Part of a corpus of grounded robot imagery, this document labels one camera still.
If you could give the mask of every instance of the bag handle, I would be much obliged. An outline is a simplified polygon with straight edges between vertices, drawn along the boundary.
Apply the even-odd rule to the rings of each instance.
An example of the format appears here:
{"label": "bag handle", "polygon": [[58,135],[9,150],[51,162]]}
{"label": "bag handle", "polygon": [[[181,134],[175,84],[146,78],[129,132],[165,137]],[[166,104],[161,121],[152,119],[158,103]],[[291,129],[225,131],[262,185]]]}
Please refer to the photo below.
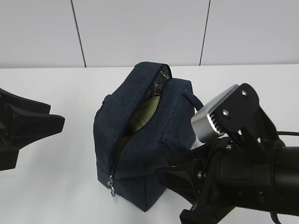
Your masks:
{"label": "bag handle", "polygon": [[[204,106],[200,101],[200,99],[198,99],[197,96],[195,96],[193,93],[189,92],[188,90],[183,91],[183,96],[195,107],[197,111],[199,111]],[[178,150],[181,152],[188,151],[186,146],[184,146],[181,142],[179,142],[176,138],[174,138],[169,134],[164,133],[162,135],[161,142],[164,143],[172,150]]]}
{"label": "bag handle", "polygon": [[199,111],[204,106],[201,100],[188,90],[183,91],[183,96],[195,107],[197,111]]}

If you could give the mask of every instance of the fabric handle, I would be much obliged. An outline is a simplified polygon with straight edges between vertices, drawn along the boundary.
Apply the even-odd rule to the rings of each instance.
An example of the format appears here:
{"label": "fabric handle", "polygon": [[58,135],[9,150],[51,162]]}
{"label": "fabric handle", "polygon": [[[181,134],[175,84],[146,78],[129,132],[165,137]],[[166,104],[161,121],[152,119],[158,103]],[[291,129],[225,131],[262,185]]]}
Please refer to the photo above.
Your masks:
{"label": "fabric handle", "polygon": [[204,105],[193,93],[188,90],[183,91],[183,96],[195,107],[197,111],[199,111]]}

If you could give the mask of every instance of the navy blue bag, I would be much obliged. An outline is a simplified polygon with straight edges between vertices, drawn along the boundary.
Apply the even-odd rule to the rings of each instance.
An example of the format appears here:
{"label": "navy blue bag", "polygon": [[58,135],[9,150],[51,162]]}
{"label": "navy blue bag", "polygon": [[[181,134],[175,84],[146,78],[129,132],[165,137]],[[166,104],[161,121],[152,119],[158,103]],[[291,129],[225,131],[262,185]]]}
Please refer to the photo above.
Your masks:
{"label": "navy blue bag", "polygon": [[[128,134],[134,115],[153,92],[160,96],[153,116]],[[93,135],[98,180],[113,196],[118,194],[147,211],[165,191],[156,168],[167,165],[167,157],[190,150],[195,141],[191,117],[194,107],[202,106],[191,82],[172,78],[168,65],[137,64],[96,113]]]}

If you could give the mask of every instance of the zipper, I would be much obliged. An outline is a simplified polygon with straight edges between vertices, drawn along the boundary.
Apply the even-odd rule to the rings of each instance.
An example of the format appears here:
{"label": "zipper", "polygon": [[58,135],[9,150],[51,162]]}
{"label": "zipper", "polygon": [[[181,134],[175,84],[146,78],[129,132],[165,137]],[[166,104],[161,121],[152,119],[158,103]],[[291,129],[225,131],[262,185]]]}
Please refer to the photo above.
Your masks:
{"label": "zipper", "polygon": [[109,176],[108,188],[109,188],[109,190],[110,190],[110,193],[111,193],[112,197],[115,197],[114,187],[113,187],[113,177],[112,177],[112,175]]}
{"label": "zipper", "polygon": [[[152,82],[151,82],[152,84],[155,82],[155,80],[157,79],[157,77],[158,77],[159,74],[160,74],[160,72],[158,72],[157,75],[153,78],[153,80],[152,80]],[[161,95],[160,95],[160,97],[161,97],[162,94],[163,94],[164,87],[165,87],[166,83],[167,83],[169,80],[171,80],[171,79],[172,79],[172,76],[170,76],[170,78],[169,78],[168,80],[166,80],[165,83],[163,84],[163,87],[162,87],[162,91],[161,91]],[[149,85],[149,87],[148,87],[147,90],[145,91],[144,95],[141,97],[141,100],[138,102],[137,106],[134,108],[131,117],[128,119],[127,123],[126,123],[125,126],[124,126],[124,130],[126,130],[126,129],[128,128],[129,124],[131,123],[131,120],[132,120],[133,115],[135,114],[135,112],[137,111],[137,109],[140,107],[140,105],[144,102],[144,99],[145,99],[145,97],[148,95],[148,92],[150,91],[150,89],[151,89],[151,87],[152,87],[152,84]],[[145,126],[143,126],[141,129],[139,129],[135,134],[137,134],[137,133],[138,133],[140,130],[142,130]],[[115,192],[114,192],[114,187],[113,187],[113,179],[114,179],[114,175],[115,175],[116,168],[117,168],[117,165],[118,165],[118,161],[119,161],[120,155],[121,155],[121,153],[122,153],[122,150],[126,147],[126,144],[127,144],[129,141],[130,141],[130,140],[128,140],[128,141],[123,145],[123,147],[119,150],[119,152],[118,152],[117,155],[115,155],[115,153],[117,152],[117,150],[116,150],[116,149],[113,150],[114,155],[113,155],[112,158],[114,158],[114,156],[116,156],[116,157],[113,159],[113,161],[114,161],[113,164],[112,164],[112,165],[109,164],[109,169],[110,169],[110,167],[111,167],[111,171],[109,172],[110,175],[109,175],[109,180],[108,180],[108,182],[107,182],[107,184],[108,184],[108,188],[109,188],[109,190],[110,190],[110,193],[111,193],[112,197],[115,197]]]}

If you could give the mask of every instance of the screw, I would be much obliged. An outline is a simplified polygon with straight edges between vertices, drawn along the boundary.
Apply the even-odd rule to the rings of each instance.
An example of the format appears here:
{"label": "screw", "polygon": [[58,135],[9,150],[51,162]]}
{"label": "screw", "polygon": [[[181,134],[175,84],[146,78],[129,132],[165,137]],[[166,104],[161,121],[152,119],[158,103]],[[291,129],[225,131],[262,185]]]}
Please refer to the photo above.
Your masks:
{"label": "screw", "polygon": [[232,145],[227,145],[226,150],[228,150],[228,151],[232,150]]}
{"label": "screw", "polygon": [[202,179],[205,179],[206,174],[203,174],[201,171],[198,171],[198,173],[197,173],[197,177],[198,177],[200,180],[202,180]]}
{"label": "screw", "polygon": [[242,90],[242,95],[246,97],[247,96],[247,92],[245,90]]}
{"label": "screw", "polygon": [[201,180],[202,176],[201,176],[201,171],[198,171],[197,173],[197,177]]}
{"label": "screw", "polygon": [[222,111],[222,113],[223,113],[223,115],[224,115],[224,116],[226,116],[226,117],[228,117],[228,116],[229,116],[229,113],[228,113],[228,111],[227,111],[227,110],[223,110],[223,111]]}
{"label": "screw", "polygon": [[263,200],[265,199],[265,197],[263,196],[263,192],[260,191],[259,194],[260,194],[260,199],[261,199],[261,201],[263,201]]}

